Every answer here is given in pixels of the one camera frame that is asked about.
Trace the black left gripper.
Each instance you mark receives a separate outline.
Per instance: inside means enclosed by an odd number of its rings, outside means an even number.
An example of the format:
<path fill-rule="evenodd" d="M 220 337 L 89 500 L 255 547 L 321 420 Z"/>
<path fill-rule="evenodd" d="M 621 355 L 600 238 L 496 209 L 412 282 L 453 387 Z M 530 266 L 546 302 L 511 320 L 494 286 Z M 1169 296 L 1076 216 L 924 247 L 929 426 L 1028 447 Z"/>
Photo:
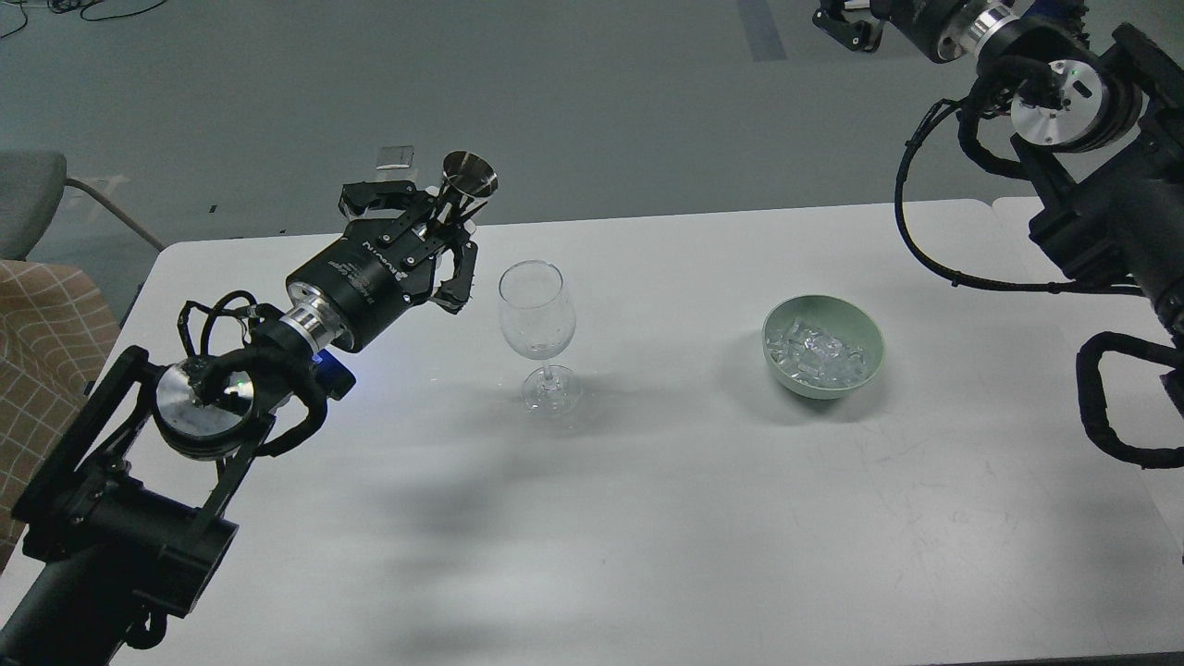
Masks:
<path fill-rule="evenodd" d="M 432 302 L 457 315 L 469 302 L 478 246 L 462 231 L 427 231 L 436 198 L 410 180 L 346 184 L 337 241 L 288 274 L 292 325 L 315 351 L 358 353 L 408 309 Z"/>

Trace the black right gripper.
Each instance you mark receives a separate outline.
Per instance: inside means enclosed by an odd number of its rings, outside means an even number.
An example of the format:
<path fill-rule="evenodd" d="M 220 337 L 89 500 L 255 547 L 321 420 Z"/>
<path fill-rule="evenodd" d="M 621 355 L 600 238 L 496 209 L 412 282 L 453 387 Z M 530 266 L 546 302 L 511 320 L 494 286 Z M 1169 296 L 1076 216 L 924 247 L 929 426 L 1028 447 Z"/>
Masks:
<path fill-rule="evenodd" d="M 851 52 L 876 52 L 888 23 L 937 64 L 980 56 L 1012 21 L 1003 1 L 818 1 L 813 9 L 813 25 Z"/>

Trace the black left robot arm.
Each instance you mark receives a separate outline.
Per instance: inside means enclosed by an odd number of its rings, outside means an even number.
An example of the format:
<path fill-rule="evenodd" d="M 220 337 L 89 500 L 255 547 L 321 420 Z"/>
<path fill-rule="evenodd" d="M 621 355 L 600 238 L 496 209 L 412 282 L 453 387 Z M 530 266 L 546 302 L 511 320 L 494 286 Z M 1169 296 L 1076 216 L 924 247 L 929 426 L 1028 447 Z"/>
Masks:
<path fill-rule="evenodd" d="M 165 640 L 193 611 L 238 527 L 225 511 L 258 457 L 313 438 L 356 380 L 358 353 L 407 309 L 461 312 L 475 216 L 496 177 L 347 184 L 337 241 L 287 277 L 287 312 L 250 292 L 204 307 L 184 358 L 124 350 L 18 497 L 24 553 L 43 571 L 4 625 L 5 665 L 107 665 Z"/>

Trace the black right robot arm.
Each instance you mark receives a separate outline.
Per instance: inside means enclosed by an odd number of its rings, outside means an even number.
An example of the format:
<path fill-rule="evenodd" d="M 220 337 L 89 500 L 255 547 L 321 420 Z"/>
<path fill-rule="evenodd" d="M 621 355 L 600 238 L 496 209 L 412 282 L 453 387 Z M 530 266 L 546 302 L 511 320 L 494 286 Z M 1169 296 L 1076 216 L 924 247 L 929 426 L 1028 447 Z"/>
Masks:
<path fill-rule="evenodd" d="M 906 141 L 894 178 L 894 219 L 905 245 L 953 287 L 985 292 L 1128 295 L 1154 310 L 1170 344 L 1100 332 L 1079 347 L 1079 420 L 1098 450 L 1148 470 L 1175 470 L 1183 452 L 1128 444 L 1111 425 L 1101 361 L 1108 353 L 1165 369 L 1180 409 L 1183 334 L 1183 101 L 1180 66 L 1130 24 L 1102 55 L 1090 49 L 1085 1 L 821 1 L 812 24 L 854 52 L 877 51 L 892 26 L 931 62 L 961 56 L 976 79 L 959 100 L 939 100 Z M 1029 237 L 1061 282 L 974 277 L 929 257 L 905 214 L 912 164 L 944 119 L 958 119 L 964 156 L 995 177 L 1025 181 L 1041 209 Z"/>

